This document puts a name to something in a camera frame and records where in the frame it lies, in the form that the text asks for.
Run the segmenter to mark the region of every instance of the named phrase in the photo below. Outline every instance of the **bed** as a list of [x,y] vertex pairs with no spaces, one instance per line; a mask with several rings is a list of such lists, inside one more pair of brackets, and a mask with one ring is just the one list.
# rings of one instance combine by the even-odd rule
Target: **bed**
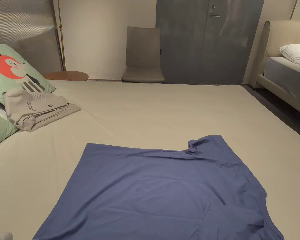
[[300,111],[300,66],[288,63],[279,52],[294,43],[300,43],[300,21],[267,21],[249,84],[268,89]]
[[300,239],[300,136],[243,87],[50,82],[82,110],[0,144],[0,232],[35,235],[87,143],[185,150],[220,134],[268,192],[285,239]]
[[270,57],[265,66],[264,77],[300,100],[300,65],[285,57]]

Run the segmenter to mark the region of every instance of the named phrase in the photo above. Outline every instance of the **round wooden table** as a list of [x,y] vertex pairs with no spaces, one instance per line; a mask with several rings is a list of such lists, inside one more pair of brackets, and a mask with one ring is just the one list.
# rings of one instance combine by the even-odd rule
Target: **round wooden table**
[[63,81],[87,81],[89,76],[84,72],[78,71],[61,71],[47,73],[43,76],[47,80],[63,80]]

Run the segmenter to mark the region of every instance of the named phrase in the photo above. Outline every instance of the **chair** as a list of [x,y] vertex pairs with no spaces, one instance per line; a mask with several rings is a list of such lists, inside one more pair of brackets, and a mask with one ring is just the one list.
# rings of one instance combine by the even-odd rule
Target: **chair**
[[127,28],[126,69],[121,80],[134,83],[164,81],[160,68],[159,28]]

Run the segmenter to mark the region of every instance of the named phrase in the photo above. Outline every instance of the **dark floor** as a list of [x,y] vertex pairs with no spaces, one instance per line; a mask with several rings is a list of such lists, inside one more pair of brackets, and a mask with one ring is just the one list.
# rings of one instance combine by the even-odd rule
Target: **dark floor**
[[275,116],[300,135],[300,112],[266,89],[253,89],[243,85],[251,95],[268,108]]

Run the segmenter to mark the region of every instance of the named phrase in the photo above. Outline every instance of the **grey door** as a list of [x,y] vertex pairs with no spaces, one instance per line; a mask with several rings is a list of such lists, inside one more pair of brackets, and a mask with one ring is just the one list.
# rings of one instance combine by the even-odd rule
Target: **grey door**
[[166,81],[242,83],[262,6],[263,0],[157,0]]
[[207,21],[209,0],[157,0],[161,69],[168,83],[194,84]]

